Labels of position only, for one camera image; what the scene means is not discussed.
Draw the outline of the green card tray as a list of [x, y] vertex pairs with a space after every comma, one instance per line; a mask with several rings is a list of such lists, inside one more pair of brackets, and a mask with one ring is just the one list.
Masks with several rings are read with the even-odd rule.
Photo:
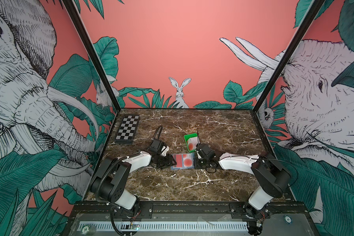
[[184, 135], [184, 140], [185, 140], [186, 146], [187, 146], [187, 141], [188, 141], [188, 139], [191, 138], [191, 137], [196, 137], [196, 136], [198, 136], [197, 133], [192, 133], [192, 134]]

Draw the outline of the left black frame post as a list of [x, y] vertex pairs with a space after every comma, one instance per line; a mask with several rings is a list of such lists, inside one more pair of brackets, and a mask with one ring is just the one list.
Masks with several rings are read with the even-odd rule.
[[62, 2], [65, 5], [65, 8], [71, 18], [71, 21], [73, 22], [74, 27], [79, 34], [79, 37], [80, 37], [80, 39], [81, 39], [81, 41], [88, 53], [89, 58], [91, 59], [94, 69], [97, 71], [101, 81], [104, 84], [106, 91], [108, 92], [108, 95], [114, 105], [115, 110], [117, 112], [120, 112], [121, 107], [116, 99], [116, 96], [113, 93], [112, 86], [110, 85], [110, 83], [108, 81], [108, 78], [106, 76], [106, 73], [105, 73], [105, 70], [102, 66], [102, 63], [98, 57], [98, 54], [96, 53], [94, 45], [88, 35], [88, 32], [83, 24], [80, 14], [75, 6], [75, 2], [69, 1], [69, 0], [63, 0]]

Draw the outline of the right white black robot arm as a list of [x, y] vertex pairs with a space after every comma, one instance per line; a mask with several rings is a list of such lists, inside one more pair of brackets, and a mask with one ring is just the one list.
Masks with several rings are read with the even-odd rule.
[[259, 187], [248, 198], [244, 209], [248, 215], [259, 213], [274, 198], [281, 198], [292, 178], [291, 173], [272, 154], [238, 155], [223, 153], [220, 157], [207, 144], [195, 148], [196, 162], [205, 169], [236, 170], [253, 174]]

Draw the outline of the white red credit card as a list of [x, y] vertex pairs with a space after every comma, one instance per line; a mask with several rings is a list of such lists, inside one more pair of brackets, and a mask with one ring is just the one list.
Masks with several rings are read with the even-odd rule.
[[183, 154], [183, 167], [185, 169], [194, 168], [194, 154], [193, 153]]
[[175, 165], [173, 168], [178, 169], [183, 167], [183, 156], [181, 154], [174, 154], [173, 155], [175, 160]]

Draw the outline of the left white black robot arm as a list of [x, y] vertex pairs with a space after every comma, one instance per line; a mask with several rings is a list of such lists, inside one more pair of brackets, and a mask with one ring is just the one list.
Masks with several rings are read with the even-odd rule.
[[152, 139], [146, 150], [117, 158], [108, 157], [99, 165], [88, 185], [88, 190], [94, 193], [98, 202], [110, 203], [137, 214], [140, 200], [126, 190], [128, 176], [150, 165], [159, 169], [176, 165], [176, 160], [168, 151], [169, 147], [165, 142]]

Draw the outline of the black front mounting rail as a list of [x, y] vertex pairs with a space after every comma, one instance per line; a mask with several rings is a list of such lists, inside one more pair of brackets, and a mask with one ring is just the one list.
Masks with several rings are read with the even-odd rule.
[[[93, 216], [109, 216], [111, 206], [94, 201], [78, 202], [70, 214], [70, 218], [76, 218], [82, 214]], [[271, 202], [261, 211], [262, 213], [247, 213], [244, 202], [194, 202], [194, 201], [141, 201], [140, 214], [136, 219], [151, 219], [157, 214], [230, 214], [234, 219], [252, 219], [271, 216], [273, 214], [308, 214], [306, 206], [302, 202]], [[118, 219], [130, 219], [128, 210], [114, 208], [114, 217]]]

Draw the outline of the right black frame post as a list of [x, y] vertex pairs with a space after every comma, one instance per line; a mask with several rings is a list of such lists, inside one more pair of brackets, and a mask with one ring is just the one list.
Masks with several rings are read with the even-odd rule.
[[254, 106], [254, 108], [252, 110], [253, 113], [256, 113], [257, 111], [259, 111], [260, 107], [262, 106], [262, 103], [266, 100], [267, 95], [271, 91], [271, 89], [272, 89], [273, 85], [275, 84], [275, 82], [277, 81], [277, 79], [280, 77], [280, 75], [281, 75], [283, 69], [285, 68], [285, 66], [287, 65], [289, 59], [296, 51], [299, 43], [301, 42], [302, 38], [304, 37], [304, 35], [308, 31], [309, 27], [311, 26], [312, 22], [314, 21], [316, 15], [318, 14], [321, 7], [323, 6], [324, 2], [325, 2], [325, 0], [315, 0], [310, 4], [304, 18], [301, 21], [301, 24], [299, 25], [296, 33], [294, 34], [294, 37], [292, 38], [291, 42], [289, 43], [288, 48], [286, 49], [278, 66], [274, 70], [274, 73], [272, 74], [263, 93], [261, 94], [260, 99], [257, 101], [256, 105]]

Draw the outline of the blue card holder wallet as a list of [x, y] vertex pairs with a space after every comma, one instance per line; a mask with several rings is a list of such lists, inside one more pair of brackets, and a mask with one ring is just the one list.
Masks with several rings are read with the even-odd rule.
[[173, 154], [173, 158], [176, 162], [176, 165], [172, 166], [171, 170], [184, 170], [195, 168], [193, 153]]

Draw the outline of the black frame post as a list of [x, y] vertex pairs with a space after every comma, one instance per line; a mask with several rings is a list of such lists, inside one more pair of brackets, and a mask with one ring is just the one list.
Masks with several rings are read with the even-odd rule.
[[275, 82], [277, 81], [277, 79], [280, 77], [280, 75], [281, 75], [283, 69], [285, 68], [285, 66], [287, 65], [289, 59], [296, 51], [299, 43], [301, 42], [302, 38], [304, 37], [304, 35], [308, 31], [309, 27], [311, 26], [312, 22], [314, 21], [316, 15], [318, 14], [321, 7], [323, 6], [324, 2], [325, 2], [325, 0], [315, 0], [310, 4], [304, 18], [301, 21], [301, 24], [299, 25], [296, 33], [294, 34], [294, 37], [292, 38], [291, 42], [289, 43], [288, 48], [286, 49], [278, 66], [274, 70], [274, 73], [272, 74], [263, 93], [261, 94], [260, 99], [257, 101], [256, 105], [254, 106], [254, 108], [252, 110], [253, 113], [256, 113], [257, 111], [259, 111], [260, 107], [262, 106], [262, 103], [266, 100], [267, 95], [271, 91], [271, 89], [272, 89], [273, 85], [275, 84]]
[[98, 54], [96, 53], [94, 45], [88, 35], [88, 32], [83, 24], [80, 14], [75, 6], [75, 2], [69, 1], [69, 0], [63, 0], [62, 2], [65, 5], [65, 8], [71, 18], [71, 21], [73, 22], [74, 27], [79, 34], [79, 37], [80, 37], [80, 39], [81, 39], [81, 41], [88, 53], [89, 58], [91, 59], [94, 69], [97, 71], [101, 81], [104, 84], [106, 91], [108, 92], [108, 95], [114, 105], [115, 110], [117, 112], [120, 112], [121, 107], [116, 99], [116, 96], [113, 93], [112, 86], [110, 85], [110, 83], [108, 81], [108, 78], [106, 76], [106, 73], [105, 73], [105, 70], [102, 66], [102, 63], [98, 57]]

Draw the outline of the black white checkerboard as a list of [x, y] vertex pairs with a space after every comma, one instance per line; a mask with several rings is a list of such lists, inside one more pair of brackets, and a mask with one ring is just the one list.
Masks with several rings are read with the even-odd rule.
[[117, 130], [114, 142], [116, 144], [133, 144], [139, 123], [139, 115], [125, 115]]

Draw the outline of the stack of cards in tray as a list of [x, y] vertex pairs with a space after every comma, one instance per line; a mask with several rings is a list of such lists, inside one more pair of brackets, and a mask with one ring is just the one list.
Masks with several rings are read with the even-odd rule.
[[198, 144], [198, 137], [191, 137], [187, 141], [187, 147], [189, 151], [194, 151]]

